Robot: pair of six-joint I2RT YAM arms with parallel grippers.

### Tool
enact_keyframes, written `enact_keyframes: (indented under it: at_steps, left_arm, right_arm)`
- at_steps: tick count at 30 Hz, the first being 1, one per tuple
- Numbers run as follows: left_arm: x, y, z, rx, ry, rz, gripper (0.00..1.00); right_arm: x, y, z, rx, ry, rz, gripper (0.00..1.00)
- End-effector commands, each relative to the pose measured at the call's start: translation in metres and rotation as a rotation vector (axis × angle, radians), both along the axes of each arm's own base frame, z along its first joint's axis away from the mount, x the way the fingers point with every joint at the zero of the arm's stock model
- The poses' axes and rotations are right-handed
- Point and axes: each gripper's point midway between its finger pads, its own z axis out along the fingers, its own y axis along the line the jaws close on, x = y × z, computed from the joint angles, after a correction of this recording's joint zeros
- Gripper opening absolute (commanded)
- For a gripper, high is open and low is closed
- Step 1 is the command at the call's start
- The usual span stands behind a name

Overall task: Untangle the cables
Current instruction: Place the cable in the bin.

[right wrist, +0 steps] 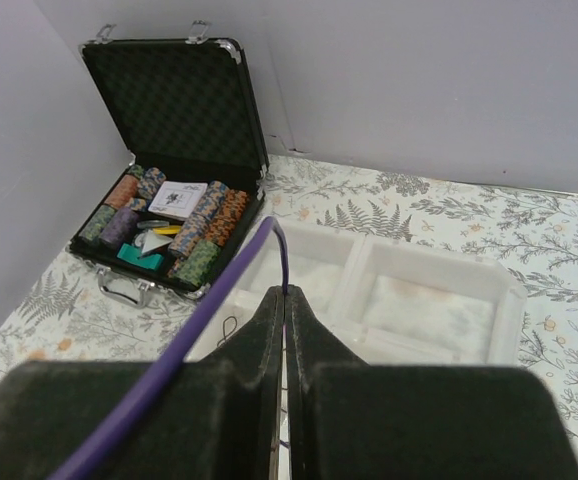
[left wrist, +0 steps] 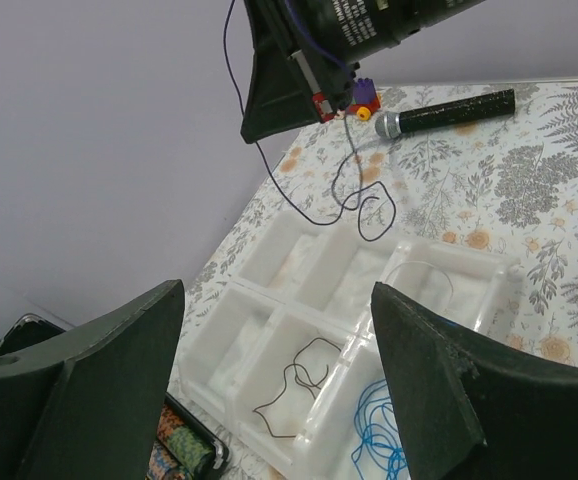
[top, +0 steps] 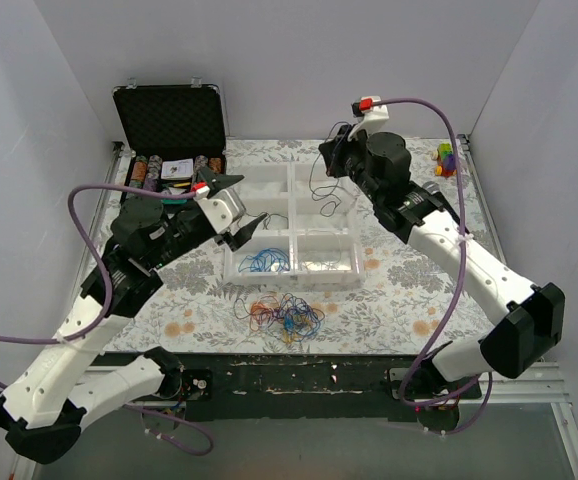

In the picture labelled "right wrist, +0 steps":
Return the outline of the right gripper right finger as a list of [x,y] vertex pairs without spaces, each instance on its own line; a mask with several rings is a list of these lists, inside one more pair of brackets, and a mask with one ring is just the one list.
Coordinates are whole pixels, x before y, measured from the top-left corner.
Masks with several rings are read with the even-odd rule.
[[285,297],[295,479],[577,479],[551,393],[500,366],[371,365]]

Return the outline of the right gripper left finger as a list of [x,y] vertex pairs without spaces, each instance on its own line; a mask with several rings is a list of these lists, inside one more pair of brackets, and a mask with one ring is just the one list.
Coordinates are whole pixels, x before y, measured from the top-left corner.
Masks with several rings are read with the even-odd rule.
[[189,360],[24,363],[0,382],[0,479],[273,479],[281,289]]

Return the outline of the white compartment tray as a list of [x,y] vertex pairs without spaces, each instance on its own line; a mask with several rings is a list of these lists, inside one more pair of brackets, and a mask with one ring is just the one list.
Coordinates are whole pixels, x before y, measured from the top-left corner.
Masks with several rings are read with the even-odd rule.
[[282,219],[289,280],[374,364],[512,366],[527,292],[498,262]]

